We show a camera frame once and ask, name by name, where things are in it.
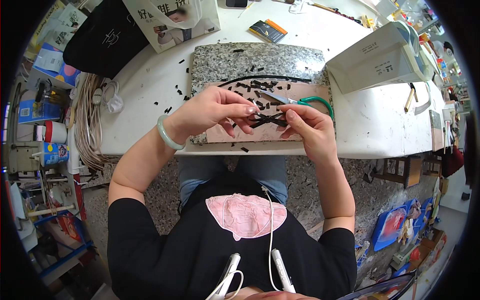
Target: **wooden stool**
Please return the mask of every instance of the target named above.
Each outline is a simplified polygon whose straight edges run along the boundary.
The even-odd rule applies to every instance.
[[[389,159],[396,161],[395,173],[388,173],[387,171]],[[403,175],[398,174],[398,164],[400,161],[405,163]],[[375,178],[403,183],[404,188],[406,189],[420,182],[421,163],[422,161],[419,156],[384,158],[383,174],[372,173],[371,175]]]
[[[427,170],[423,175],[441,177],[442,176],[442,161],[436,158],[425,159],[424,162],[427,163]],[[438,171],[435,171],[435,165],[438,165]]]

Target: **black t-shirt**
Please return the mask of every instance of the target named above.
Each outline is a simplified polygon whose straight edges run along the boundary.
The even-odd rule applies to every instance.
[[[237,269],[244,274],[242,287],[272,291],[267,260],[270,234],[235,241],[205,204],[212,196],[234,193],[265,198],[256,181],[226,173],[195,189],[168,235],[159,235],[142,203],[116,200],[108,210],[108,266],[115,294],[120,299],[203,300],[236,252],[241,256]],[[282,254],[297,293],[328,300],[353,290],[357,267],[351,231],[331,229],[315,241],[287,211],[284,223],[273,234],[275,248]],[[272,276],[282,289],[274,264]],[[239,283],[240,276],[235,275],[228,291],[236,290]]]

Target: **hand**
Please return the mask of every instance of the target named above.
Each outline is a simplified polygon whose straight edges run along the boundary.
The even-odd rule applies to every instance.
[[[294,133],[303,138],[303,147],[310,160],[315,164],[338,161],[336,155],[335,131],[330,116],[307,105],[287,104],[278,108],[286,112],[286,120],[290,125],[280,136],[287,139]]]
[[[252,102],[229,90],[211,86],[188,100],[164,120],[169,137],[182,144],[190,135],[198,135],[216,124],[235,137],[230,118],[246,134],[252,133],[247,117],[258,108]]]

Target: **white table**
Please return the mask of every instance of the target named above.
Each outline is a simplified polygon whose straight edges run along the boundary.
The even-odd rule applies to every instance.
[[[218,8],[221,30],[207,34],[156,54],[151,47],[143,49],[115,78],[120,83],[120,96],[125,109],[119,114],[102,112],[103,154],[122,155],[156,124],[158,116],[170,106],[178,109],[180,100],[176,84],[190,94],[191,78],[185,68],[192,69],[195,46],[220,42],[263,42],[248,31],[258,20],[271,19],[288,31],[283,44],[320,49],[328,61],[369,34],[361,25],[340,15],[307,6],[306,13],[291,14],[288,5],[264,0],[255,3],[240,18],[240,10]],[[414,107],[428,100],[424,83],[417,83],[419,103],[413,101],[408,113],[403,107],[410,92],[407,84],[393,84],[343,95],[332,75],[330,83],[336,115],[337,150],[339,157],[397,157],[432,149],[428,110],[414,116]],[[430,82],[432,104],[442,116],[440,91]],[[232,150],[230,144],[187,144],[177,155],[305,155],[300,142],[242,143]]]

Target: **speckled floor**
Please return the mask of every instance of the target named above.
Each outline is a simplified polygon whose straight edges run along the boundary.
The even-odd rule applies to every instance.
[[[236,165],[238,157],[226,157],[229,169]],[[420,184],[403,188],[403,184],[380,179],[374,179],[372,183],[363,180],[363,175],[372,167],[381,167],[383,160],[360,160],[340,159],[347,180],[353,191],[356,203],[355,240],[362,244],[369,240],[377,216],[395,206],[403,204],[412,198],[418,198],[423,202],[431,197],[436,178],[421,176]],[[170,160],[161,170],[157,178],[150,184],[146,193],[146,207],[150,211],[155,226],[160,234],[167,234],[177,223],[179,201],[178,163],[175,159]],[[90,182],[88,186],[109,182],[111,171],[104,173],[97,180]],[[315,178],[315,167],[306,156],[287,157],[287,185],[288,200],[287,208],[302,223],[306,230],[311,229],[323,220],[320,207],[319,195]],[[107,195],[85,199],[85,208],[88,216],[88,230],[93,237],[96,247],[102,259],[107,257]],[[318,239],[321,229],[310,235]],[[378,276],[385,272],[392,255],[398,250],[399,244],[394,243],[378,252],[372,249],[367,255],[367,260],[358,269],[359,283],[367,274]]]

